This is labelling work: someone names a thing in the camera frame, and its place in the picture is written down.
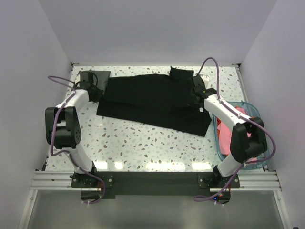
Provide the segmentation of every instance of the terrazzo tabletop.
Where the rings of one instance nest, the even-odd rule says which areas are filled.
[[[175,66],[198,72],[199,66]],[[111,77],[139,74],[168,74],[170,66],[77,66],[79,71],[111,71]],[[204,67],[209,87],[216,88],[216,68]],[[234,67],[220,67],[220,92],[227,101],[244,100]],[[220,163],[216,151],[213,122],[205,137],[162,127],[96,115],[98,103],[87,103],[78,113],[81,144],[99,171],[211,171]],[[48,171],[73,171],[65,155],[47,158]]]

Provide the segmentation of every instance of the gray wall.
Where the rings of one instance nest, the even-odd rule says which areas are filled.
[[[278,0],[242,64],[249,100],[276,139],[272,165],[300,228],[305,228],[304,11],[304,0]]]
[[[35,168],[46,157],[44,109],[63,98],[49,74],[69,62],[37,0],[0,7],[0,228],[18,226]]]
[[[276,0],[40,0],[69,60],[241,63]]]

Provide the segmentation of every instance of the blue plastic basket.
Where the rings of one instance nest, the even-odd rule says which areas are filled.
[[[246,103],[246,102],[228,102],[228,103],[231,104],[233,107],[243,108],[245,110],[246,114],[250,117],[260,117],[258,110],[250,103]],[[218,131],[217,131],[217,118],[215,115],[213,115],[213,122],[214,122],[214,132],[215,132],[217,153],[218,153],[219,159],[221,161],[223,161],[226,156],[220,152],[219,138],[218,138]],[[260,156],[258,156],[257,159],[260,160],[269,155],[270,155],[270,152],[269,152],[269,149],[267,149],[267,151],[264,152],[263,154],[261,154]],[[249,170],[249,169],[262,168],[266,164],[268,164],[268,161],[259,162],[256,164],[249,164],[246,167],[244,167],[243,169]]]

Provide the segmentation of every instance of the tabletop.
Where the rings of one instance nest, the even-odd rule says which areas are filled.
[[[199,70],[199,66],[175,66]],[[111,71],[110,77],[168,74],[170,66],[76,66],[79,71]],[[216,68],[204,67],[209,87],[216,88]],[[220,93],[227,101],[244,101],[235,67],[220,67]],[[98,103],[88,102],[78,113],[81,144],[99,171],[211,171],[220,163],[211,122],[205,137],[133,121],[97,116]],[[65,155],[49,156],[45,170],[73,171]]]

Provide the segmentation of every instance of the wall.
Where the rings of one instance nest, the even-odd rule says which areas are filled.
[[[69,62],[37,0],[2,0],[0,31],[0,227],[13,229],[46,157],[44,109],[63,98],[46,77]]]
[[[305,228],[304,10],[303,0],[278,0],[241,67],[249,100],[276,139],[271,165],[299,228]]]
[[[40,0],[84,65],[241,63],[276,0]]]

